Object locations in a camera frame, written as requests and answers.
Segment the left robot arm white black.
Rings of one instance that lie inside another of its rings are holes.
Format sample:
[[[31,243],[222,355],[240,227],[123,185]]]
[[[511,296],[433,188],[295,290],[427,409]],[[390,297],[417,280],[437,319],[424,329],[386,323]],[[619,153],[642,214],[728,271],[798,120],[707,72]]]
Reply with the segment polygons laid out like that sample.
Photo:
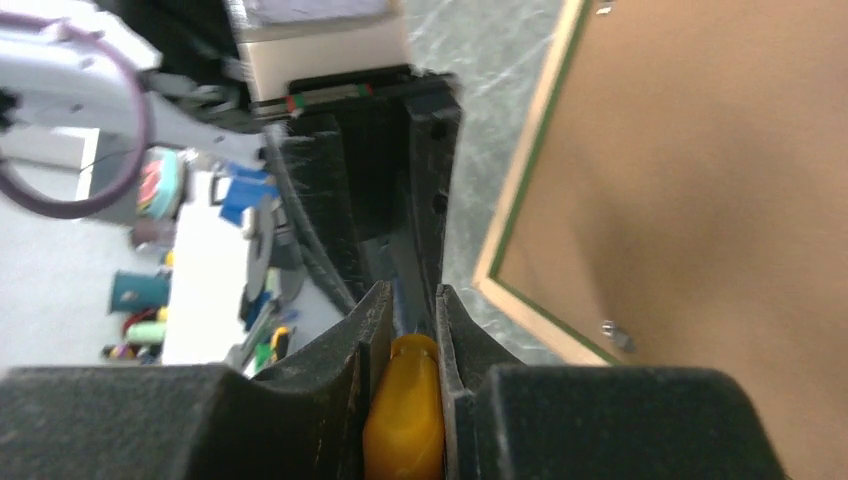
[[[399,1],[5,1],[1,125],[101,127],[276,179],[319,285],[378,281],[434,313],[454,149],[451,73],[415,68]]]

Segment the green wooden picture frame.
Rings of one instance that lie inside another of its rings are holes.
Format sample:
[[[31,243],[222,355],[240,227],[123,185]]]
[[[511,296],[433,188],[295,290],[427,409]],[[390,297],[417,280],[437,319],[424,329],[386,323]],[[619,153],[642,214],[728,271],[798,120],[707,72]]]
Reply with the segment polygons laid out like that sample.
[[[562,7],[474,286],[568,362],[729,374],[791,478],[845,478],[846,3],[598,2]]]

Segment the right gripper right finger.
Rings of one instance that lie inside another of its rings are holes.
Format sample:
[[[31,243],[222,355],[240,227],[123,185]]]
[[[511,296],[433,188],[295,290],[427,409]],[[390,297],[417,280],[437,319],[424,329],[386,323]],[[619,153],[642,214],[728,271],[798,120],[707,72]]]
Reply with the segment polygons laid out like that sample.
[[[702,368],[529,366],[435,294],[450,479],[780,479],[738,383]]]

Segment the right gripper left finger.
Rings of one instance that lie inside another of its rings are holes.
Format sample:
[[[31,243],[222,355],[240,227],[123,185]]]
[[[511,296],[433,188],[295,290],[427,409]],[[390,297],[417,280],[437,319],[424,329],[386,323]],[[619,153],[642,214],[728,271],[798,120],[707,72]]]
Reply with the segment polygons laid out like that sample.
[[[14,368],[1,376],[5,479],[359,479],[393,293],[246,377],[222,364]]]

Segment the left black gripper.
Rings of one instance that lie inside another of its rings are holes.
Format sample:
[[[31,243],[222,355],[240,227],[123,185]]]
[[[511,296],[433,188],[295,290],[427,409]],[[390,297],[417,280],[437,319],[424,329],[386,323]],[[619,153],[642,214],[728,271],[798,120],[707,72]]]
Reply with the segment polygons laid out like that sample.
[[[266,159],[319,286],[350,310],[392,281],[430,317],[442,278],[461,81],[409,64],[293,81]]]

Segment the orange handled screwdriver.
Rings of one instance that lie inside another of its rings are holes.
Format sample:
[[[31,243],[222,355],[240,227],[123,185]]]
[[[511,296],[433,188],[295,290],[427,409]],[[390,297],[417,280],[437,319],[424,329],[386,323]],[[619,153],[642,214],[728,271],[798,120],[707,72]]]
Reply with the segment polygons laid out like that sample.
[[[365,423],[364,478],[442,479],[444,448],[437,344],[423,334],[401,336]]]

